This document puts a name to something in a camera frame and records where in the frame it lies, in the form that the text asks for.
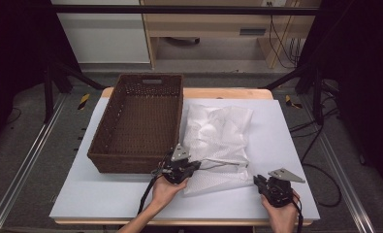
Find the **person's left hand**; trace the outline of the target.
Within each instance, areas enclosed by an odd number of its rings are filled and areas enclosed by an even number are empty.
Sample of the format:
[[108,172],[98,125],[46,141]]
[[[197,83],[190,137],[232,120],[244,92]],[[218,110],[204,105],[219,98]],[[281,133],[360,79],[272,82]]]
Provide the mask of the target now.
[[187,186],[187,183],[187,179],[182,183],[174,184],[164,177],[159,177],[153,186],[151,205],[159,210],[164,209]]

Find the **black curtain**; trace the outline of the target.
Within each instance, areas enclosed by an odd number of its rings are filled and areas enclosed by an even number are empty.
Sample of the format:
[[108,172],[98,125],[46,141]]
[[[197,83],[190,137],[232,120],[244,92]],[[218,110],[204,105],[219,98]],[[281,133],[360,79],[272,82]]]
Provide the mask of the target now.
[[0,132],[12,111],[14,97],[43,81],[44,62],[39,58],[25,15],[48,48],[61,62],[80,68],[57,14],[32,10],[32,5],[51,4],[51,0],[0,0]]
[[383,0],[321,0],[330,16],[315,18],[301,64],[333,32],[318,56],[324,79],[339,85],[339,107],[346,125],[383,180]]

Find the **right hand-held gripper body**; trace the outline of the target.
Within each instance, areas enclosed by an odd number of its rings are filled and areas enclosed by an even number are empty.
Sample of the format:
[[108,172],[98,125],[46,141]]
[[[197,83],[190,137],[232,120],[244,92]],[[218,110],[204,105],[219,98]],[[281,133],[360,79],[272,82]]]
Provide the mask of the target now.
[[284,207],[293,201],[294,193],[291,182],[305,183],[305,180],[285,168],[269,172],[266,188],[267,199],[276,208]]

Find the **aluminium floor rail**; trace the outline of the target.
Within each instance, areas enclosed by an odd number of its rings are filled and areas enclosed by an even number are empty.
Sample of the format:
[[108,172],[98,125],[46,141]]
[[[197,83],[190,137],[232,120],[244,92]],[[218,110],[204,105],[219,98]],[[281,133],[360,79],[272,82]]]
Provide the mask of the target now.
[[8,214],[10,213],[14,203],[16,202],[17,197],[19,196],[24,184],[26,183],[30,172],[32,171],[35,162],[40,156],[42,149],[48,137],[52,131],[53,126],[60,116],[65,101],[67,99],[67,94],[59,94],[55,102],[53,113],[51,117],[43,124],[37,138],[34,140],[32,147],[26,154],[24,160],[21,163],[21,166],[16,172],[15,177],[13,178],[10,186],[5,192],[2,200],[0,201],[0,229],[2,228],[5,220],[7,219]]
[[327,128],[327,123],[323,126],[315,126],[315,129],[319,132],[316,142],[319,150],[322,151],[322,156],[325,158],[324,164],[329,168],[328,175],[334,181],[340,201],[336,207],[323,207],[320,203],[317,203],[317,207],[323,211],[321,219],[317,221],[317,225],[325,224],[326,228],[332,232],[335,230],[346,232],[345,228],[340,230],[340,227],[346,222],[353,222],[353,232],[375,233],[373,224],[343,166],[337,159],[335,150],[325,133]]

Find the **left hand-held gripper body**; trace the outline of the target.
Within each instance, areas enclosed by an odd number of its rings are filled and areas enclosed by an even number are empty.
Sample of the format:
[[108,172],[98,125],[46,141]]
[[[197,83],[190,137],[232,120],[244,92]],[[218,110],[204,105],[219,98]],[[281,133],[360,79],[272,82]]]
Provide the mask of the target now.
[[193,164],[189,158],[189,152],[181,144],[177,144],[163,156],[153,171],[153,176],[163,176],[169,183],[173,184],[182,183],[193,173]]

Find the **white cabinet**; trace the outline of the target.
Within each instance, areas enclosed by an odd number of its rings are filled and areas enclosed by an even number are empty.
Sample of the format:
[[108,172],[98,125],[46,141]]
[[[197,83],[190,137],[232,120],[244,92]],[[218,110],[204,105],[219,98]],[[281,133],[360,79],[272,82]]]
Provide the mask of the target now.
[[58,14],[79,64],[148,63],[141,14]]

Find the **person's right hand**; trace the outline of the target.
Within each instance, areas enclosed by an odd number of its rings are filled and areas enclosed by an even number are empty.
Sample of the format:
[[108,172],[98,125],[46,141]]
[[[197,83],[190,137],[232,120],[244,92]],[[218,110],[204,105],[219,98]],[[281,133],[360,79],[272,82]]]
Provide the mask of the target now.
[[298,210],[294,204],[275,208],[269,203],[264,195],[261,195],[261,203],[268,212],[271,227],[277,224],[295,225],[298,218]]

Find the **black frame crossbar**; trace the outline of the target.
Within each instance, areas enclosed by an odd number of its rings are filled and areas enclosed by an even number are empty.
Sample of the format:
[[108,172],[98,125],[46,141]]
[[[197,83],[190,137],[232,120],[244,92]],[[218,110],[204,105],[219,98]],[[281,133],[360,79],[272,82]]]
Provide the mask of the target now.
[[317,16],[320,13],[318,8],[220,6],[52,5],[50,9],[56,13],[74,14]]

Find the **brown wicker basket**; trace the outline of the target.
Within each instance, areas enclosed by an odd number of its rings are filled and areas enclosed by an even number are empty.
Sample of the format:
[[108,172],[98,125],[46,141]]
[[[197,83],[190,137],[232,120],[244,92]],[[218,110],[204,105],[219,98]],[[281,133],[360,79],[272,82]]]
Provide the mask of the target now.
[[182,75],[121,75],[88,158],[101,173],[150,173],[178,143],[182,103]]

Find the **black metal stand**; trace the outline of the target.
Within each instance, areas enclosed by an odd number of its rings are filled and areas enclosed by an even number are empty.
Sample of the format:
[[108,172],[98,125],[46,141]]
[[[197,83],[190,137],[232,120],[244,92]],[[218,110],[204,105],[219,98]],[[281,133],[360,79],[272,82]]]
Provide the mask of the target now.
[[298,94],[304,94],[309,91],[310,87],[313,86],[312,92],[312,116],[318,125],[324,124],[324,117],[322,113],[322,72],[319,67],[312,62],[306,62],[304,65],[297,67],[282,78],[269,83],[264,86],[264,89],[273,90],[283,83],[287,83],[294,78],[299,78],[295,90]]
[[74,77],[79,81],[88,84],[89,86],[97,89],[104,90],[105,85],[97,83],[89,79],[82,72],[60,62],[51,62],[47,65],[44,71],[44,87],[45,87],[45,104],[46,104],[46,116],[44,123],[49,122],[53,117],[54,103],[53,103],[53,91],[52,84],[58,87],[61,93],[69,93],[73,86],[68,80],[69,77]]

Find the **wooden desk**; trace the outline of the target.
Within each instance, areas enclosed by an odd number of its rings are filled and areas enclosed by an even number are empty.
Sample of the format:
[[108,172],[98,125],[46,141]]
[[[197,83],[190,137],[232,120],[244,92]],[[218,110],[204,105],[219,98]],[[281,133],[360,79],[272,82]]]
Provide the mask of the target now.
[[[143,6],[227,6],[318,8],[322,0],[140,0]],[[177,15],[145,14],[144,23],[150,38],[176,39],[226,37],[255,38],[269,68],[283,55],[289,39],[307,37],[313,16],[255,15]]]

